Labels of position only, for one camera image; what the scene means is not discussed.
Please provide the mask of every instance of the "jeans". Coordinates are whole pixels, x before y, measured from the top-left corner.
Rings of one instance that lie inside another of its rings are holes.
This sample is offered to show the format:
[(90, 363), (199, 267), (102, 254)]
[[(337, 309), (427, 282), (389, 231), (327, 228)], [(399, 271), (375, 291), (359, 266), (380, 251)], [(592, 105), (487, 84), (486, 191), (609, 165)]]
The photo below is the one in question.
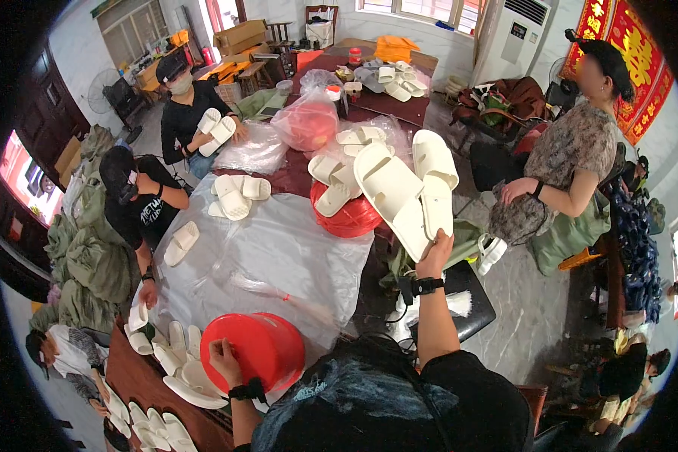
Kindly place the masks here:
[(189, 169), (191, 174), (199, 179), (203, 179), (206, 174), (211, 171), (211, 165), (218, 153), (213, 153), (208, 157), (204, 157), (198, 150), (189, 157)]

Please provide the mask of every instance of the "hand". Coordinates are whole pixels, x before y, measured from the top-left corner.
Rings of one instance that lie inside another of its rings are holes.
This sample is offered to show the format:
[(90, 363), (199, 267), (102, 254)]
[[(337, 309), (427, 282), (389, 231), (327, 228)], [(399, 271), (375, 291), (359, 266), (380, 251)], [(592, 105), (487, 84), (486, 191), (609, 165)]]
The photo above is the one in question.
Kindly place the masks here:
[(160, 184), (151, 179), (148, 174), (138, 173), (136, 186), (138, 187), (138, 194), (158, 194)]
[(455, 235), (448, 237), (440, 228), (437, 236), (434, 238), (434, 245), (429, 249), (426, 256), (417, 262), (415, 267), (417, 279), (423, 278), (442, 278), (442, 267), (447, 263), (447, 259), (452, 252), (452, 244), (455, 242)]
[(221, 374), (229, 388), (241, 386), (244, 378), (241, 375), (241, 367), (234, 357), (234, 348), (228, 343), (228, 339), (217, 339), (208, 344), (211, 359), (209, 362), (214, 369)]
[(515, 179), (502, 188), (502, 203), (509, 205), (518, 196), (522, 196), (526, 193), (534, 193), (537, 189), (537, 184), (537, 179), (533, 179), (532, 177)]
[(153, 279), (143, 281), (141, 292), (138, 293), (138, 302), (145, 304), (150, 310), (158, 303), (158, 288)]
[(103, 405), (100, 404), (100, 402), (96, 399), (91, 399), (90, 400), (90, 405), (93, 407), (95, 411), (98, 412), (98, 414), (101, 417), (108, 417), (110, 416), (110, 412), (108, 411), (107, 408), (105, 408)]
[(246, 128), (241, 123), (241, 120), (238, 118), (238, 116), (229, 116), (231, 119), (234, 120), (236, 123), (236, 131), (234, 132), (234, 135), (231, 137), (232, 142), (239, 142), (239, 141), (244, 141), (249, 138), (249, 129)]

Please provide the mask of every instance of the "shoe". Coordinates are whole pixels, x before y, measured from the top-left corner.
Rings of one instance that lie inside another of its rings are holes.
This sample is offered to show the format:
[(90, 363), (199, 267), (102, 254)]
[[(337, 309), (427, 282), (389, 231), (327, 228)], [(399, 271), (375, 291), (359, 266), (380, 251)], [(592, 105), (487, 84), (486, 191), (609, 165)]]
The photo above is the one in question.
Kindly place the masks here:
[(487, 275), (490, 267), (492, 267), (502, 255), (507, 251), (507, 243), (496, 237), (492, 239), (492, 242), (484, 247), (484, 241), (487, 239), (488, 234), (482, 234), (477, 240), (477, 246), (479, 247), (479, 267), (477, 268), (477, 274), (479, 276)]

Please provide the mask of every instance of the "black shirt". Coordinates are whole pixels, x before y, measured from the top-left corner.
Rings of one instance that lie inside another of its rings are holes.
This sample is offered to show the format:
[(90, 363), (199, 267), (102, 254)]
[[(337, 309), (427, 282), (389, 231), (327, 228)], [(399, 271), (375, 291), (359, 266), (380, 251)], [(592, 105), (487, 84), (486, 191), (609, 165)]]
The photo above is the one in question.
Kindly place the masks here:
[(340, 342), (308, 368), (253, 431), (251, 450), (446, 450), (417, 387), (437, 408), (454, 452), (532, 449), (527, 401), (475, 355), (437, 357), (418, 375), (382, 341), (389, 343)]
[(625, 354), (606, 362), (598, 381), (600, 395), (619, 396), (621, 402), (633, 397), (643, 382), (647, 359), (648, 347), (639, 343), (631, 345)]
[[(203, 113), (209, 108), (216, 108), (221, 116), (233, 113), (226, 102), (216, 94), (213, 84), (208, 80), (194, 82), (193, 105), (174, 101), (165, 104), (160, 121), (160, 139), (166, 165), (173, 165), (183, 159), (181, 148), (188, 146), (194, 139)], [(181, 148), (176, 147), (176, 139), (181, 143)]]
[[(138, 171), (165, 186), (181, 188), (168, 170), (155, 156), (136, 159)], [(140, 194), (135, 201), (118, 204), (111, 197), (105, 200), (105, 219), (133, 249), (138, 249), (143, 240), (155, 249), (179, 209), (161, 200), (155, 194)]]

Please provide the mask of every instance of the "black hair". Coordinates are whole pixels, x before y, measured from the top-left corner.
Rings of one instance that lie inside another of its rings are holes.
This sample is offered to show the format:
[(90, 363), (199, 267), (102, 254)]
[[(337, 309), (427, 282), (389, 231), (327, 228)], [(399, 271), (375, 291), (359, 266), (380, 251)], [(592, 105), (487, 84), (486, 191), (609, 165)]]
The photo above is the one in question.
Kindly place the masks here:
[(670, 363), (670, 350), (666, 348), (665, 350), (660, 350), (658, 353), (652, 354), (649, 362), (651, 365), (656, 367), (658, 375), (661, 375), (663, 372), (665, 372)]
[(128, 439), (110, 423), (107, 417), (103, 418), (103, 436), (105, 436), (114, 449), (120, 452), (129, 452), (131, 450)]

